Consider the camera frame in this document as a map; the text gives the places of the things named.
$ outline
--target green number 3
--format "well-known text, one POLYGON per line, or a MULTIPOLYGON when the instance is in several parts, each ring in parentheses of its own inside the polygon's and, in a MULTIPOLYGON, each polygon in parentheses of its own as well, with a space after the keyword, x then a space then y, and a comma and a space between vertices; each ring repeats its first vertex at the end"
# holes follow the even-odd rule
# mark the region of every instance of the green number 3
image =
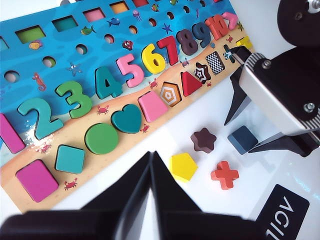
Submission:
POLYGON ((65 95, 67 92, 71 92, 71 95, 66 98, 66 102, 69 105, 75 103, 80 104, 78 108, 69 111, 72 119, 77 119, 86 115, 92 108, 92 101, 90 97, 83 94, 82 86, 76 81, 64 82, 55 89, 55 92, 60 97, 65 95))

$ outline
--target seahorse illustration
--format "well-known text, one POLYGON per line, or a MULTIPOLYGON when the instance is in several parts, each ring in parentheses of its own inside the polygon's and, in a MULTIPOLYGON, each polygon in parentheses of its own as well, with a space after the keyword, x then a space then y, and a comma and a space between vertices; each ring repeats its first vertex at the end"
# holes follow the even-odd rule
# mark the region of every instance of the seahorse illustration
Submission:
POLYGON ((40 91, 45 91, 47 89, 47 86, 45 85, 45 82, 43 81, 43 79, 39 76, 39 74, 37 72, 34 73, 33 77, 32 77, 33 80, 36 81, 36 84, 39 85, 38 89, 40 91))

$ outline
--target dark blue square block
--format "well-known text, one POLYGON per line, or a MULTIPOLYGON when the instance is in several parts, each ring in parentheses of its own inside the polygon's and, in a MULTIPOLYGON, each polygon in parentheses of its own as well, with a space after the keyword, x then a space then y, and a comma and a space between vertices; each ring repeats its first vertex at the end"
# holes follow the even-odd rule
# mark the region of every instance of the dark blue square block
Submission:
POLYGON ((228 140, 241 155, 248 152, 258 143, 256 137, 246 126, 242 126, 230 134, 228 140))

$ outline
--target red cross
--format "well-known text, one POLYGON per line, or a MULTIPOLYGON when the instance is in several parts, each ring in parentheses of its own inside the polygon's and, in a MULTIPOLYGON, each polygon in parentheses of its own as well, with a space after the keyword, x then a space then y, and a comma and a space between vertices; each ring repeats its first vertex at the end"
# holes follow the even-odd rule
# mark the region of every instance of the red cross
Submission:
POLYGON ((233 180, 239 178, 237 170, 230 170, 227 161, 221 161, 217 165, 217 170, 211 172, 212 180, 219 180, 223 190, 232 189, 234 187, 233 180))

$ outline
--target red triangle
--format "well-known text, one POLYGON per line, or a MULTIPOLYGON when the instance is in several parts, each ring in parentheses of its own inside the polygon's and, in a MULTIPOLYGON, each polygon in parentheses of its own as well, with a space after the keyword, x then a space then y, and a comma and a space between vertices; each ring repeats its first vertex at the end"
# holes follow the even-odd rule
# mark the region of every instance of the red triangle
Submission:
POLYGON ((189 96, 202 86, 202 83, 187 71, 181 73, 181 80, 183 95, 185 97, 189 96))

